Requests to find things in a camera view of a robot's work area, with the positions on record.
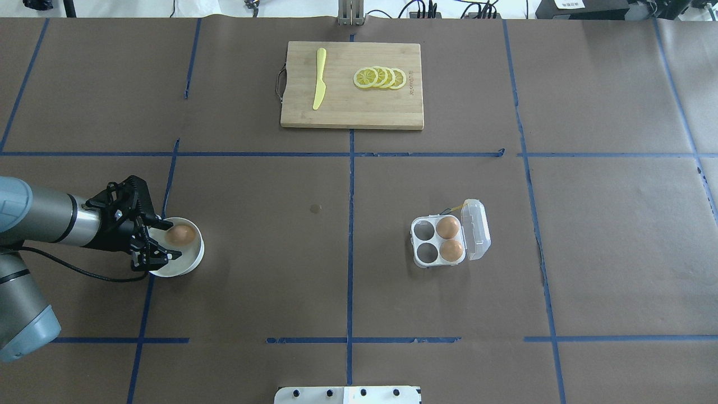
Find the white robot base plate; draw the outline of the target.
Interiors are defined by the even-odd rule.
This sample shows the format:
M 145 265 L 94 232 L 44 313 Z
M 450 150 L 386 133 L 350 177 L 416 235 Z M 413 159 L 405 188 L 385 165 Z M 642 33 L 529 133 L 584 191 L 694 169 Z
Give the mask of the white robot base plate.
M 285 387 L 274 396 L 274 403 L 421 402 L 421 388 L 410 385 Z

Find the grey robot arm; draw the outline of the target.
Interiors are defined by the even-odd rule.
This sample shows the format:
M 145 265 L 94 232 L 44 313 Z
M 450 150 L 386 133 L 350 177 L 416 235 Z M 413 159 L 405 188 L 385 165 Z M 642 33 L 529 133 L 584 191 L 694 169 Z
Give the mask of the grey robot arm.
M 30 251 L 88 278 L 138 282 L 179 259 L 181 251 L 162 246 L 152 228 L 167 231 L 172 222 L 156 214 L 146 181 L 128 176 L 109 182 L 89 199 L 33 186 L 18 177 L 2 177 L 1 356 L 13 362 L 55 340 L 61 325 L 21 253 Z M 27 241 L 125 253 L 133 278 L 110 278 L 78 268 Z

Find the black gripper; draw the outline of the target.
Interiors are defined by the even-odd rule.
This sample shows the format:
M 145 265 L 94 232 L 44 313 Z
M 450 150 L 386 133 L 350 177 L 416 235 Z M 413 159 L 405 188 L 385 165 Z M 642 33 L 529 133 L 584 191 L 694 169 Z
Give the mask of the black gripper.
M 163 263 L 182 256 L 182 251 L 164 249 L 149 235 L 150 228 L 168 231 L 174 223 L 155 214 L 149 188 L 141 177 L 109 182 L 83 207 L 97 213 L 100 219 L 97 233 L 84 248 L 128 253 L 136 272 L 160 269 Z

